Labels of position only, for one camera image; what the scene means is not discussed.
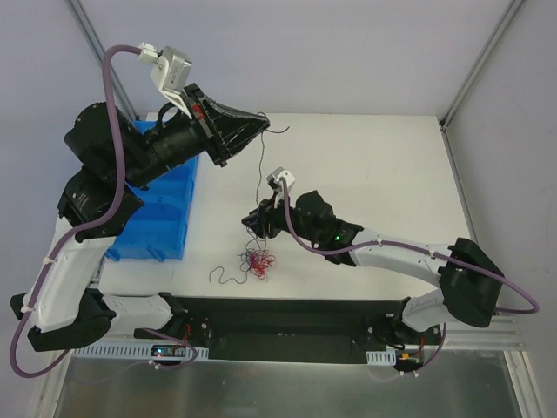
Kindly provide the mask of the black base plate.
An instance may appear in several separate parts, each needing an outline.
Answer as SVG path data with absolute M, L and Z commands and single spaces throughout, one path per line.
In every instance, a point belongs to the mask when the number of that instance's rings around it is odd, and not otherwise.
M 404 327 L 394 300 L 162 297 L 171 318 L 158 332 L 212 360 L 363 364 L 369 352 L 442 342 L 439 325 Z

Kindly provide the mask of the right aluminium frame post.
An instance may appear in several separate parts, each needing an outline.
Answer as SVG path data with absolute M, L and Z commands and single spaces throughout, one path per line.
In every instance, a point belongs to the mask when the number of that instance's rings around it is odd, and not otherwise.
M 479 55 L 475 58 L 473 65 L 466 74 L 451 104 L 439 119 L 440 129 L 442 131 L 445 131 L 453 122 L 461 107 L 466 102 L 467 97 L 472 93 L 474 86 L 479 81 L 482 72 L 486 69 L 496 50 L 500 47 L 504 37 L 510 31 L 526 4 L 527 0 L 512 0 L 504 9 L 501 17 L 480 50 Z

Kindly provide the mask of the blue plastic bin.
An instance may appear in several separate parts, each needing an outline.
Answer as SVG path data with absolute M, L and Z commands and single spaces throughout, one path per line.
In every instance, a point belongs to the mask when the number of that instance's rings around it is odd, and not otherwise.
M 144 205 L 106 251 L 109 260 L 165 262 L 183 257 L 198 162 L 196 155 L 150 182 L 146 190 L 131 189 Z

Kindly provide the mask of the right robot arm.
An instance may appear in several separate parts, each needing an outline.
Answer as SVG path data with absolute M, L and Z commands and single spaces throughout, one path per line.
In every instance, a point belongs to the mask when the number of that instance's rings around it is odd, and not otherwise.
M 502 272 L 470 239 L 426 245 L 382 235 L 337 217 L 316 191 L 299 196 L 293 207 L 264 199 L 241 222 L 261 239 L 290 233 L 335 265 L 377 267 L 432 285 L 431 292 L 400 302 L 391 327 L 401 343 L 450 320 L 486 328 L 495 314 Z

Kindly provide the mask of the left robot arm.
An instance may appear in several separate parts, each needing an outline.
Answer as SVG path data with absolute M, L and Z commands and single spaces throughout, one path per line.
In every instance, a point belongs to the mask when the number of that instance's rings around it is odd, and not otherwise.
M 28 339 L 36 352 L 86 347 L 108 333 L 116 313 L 88 282 L 142 207 L 137 190 L 200 154 L 225 166 L 270 126 L 266 116 L 220 104 L 195 84 L 182 96 L 185 109 L 165 104 L 147 131 L 107 99 L 86 107 L 66 133 L 81 168 L 57 204 L 61 236 L 34 288 L 10 299 L 16 317 L 31 324 Z

